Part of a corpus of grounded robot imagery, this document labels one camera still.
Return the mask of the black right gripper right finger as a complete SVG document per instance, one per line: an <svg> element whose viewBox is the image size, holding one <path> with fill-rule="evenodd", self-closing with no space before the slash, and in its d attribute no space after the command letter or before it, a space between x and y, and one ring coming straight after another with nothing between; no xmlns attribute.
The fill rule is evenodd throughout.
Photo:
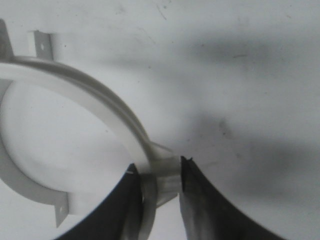
<svg viewBox="0 0 320 240"><path fill-rule="evenodd" d="M279 240L229 202L192 159L181 157L180 212L188 240Z"/></svg>

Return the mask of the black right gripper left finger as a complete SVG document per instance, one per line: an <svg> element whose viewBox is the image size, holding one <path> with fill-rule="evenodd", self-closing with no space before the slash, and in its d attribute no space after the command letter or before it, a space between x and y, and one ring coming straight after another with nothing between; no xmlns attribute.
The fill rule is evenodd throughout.
<svg viewBox="0 0 320 240"><path fill-rule="evenodd" d="M62 234L60 240L137 240L143 217L141 180L128 166L112 192L87 217Z"/></svg>

